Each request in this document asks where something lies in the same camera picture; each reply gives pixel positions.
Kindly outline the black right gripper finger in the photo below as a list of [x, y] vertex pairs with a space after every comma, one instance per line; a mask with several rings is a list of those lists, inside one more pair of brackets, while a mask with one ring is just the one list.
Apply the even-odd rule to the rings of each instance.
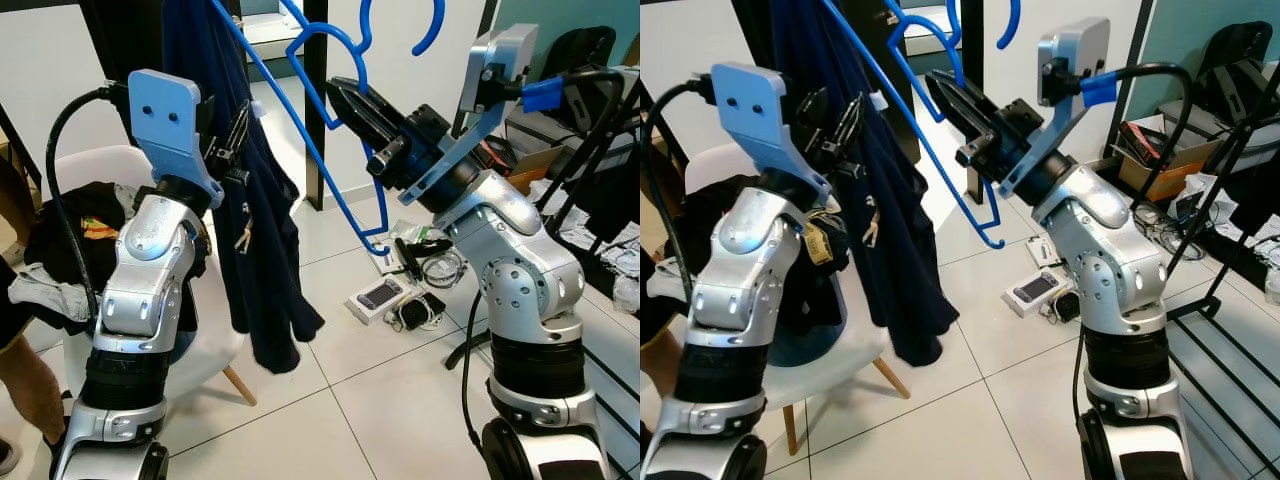
[[352, 131], [398, 131], [403, 115], [372, 87], [351, 78], [330, 78], [326, 95], [338, 118]]
[[394, 140], [394, 108], [380, 99], [333, 99], [339, 119], [370, 148], [378, 151]]
[[954, 70], [933, 69], [925, 73], [925, 88], [948, 122], [996, 122], [1006, 120], [1001, 108], [988, 99], [979, 88], [963, 76], [957, 78]]
[[934, 104], [943, 118], [972, 141], [995, 129], [989, 118], [993, 104], [979, 90], [936, 90]]

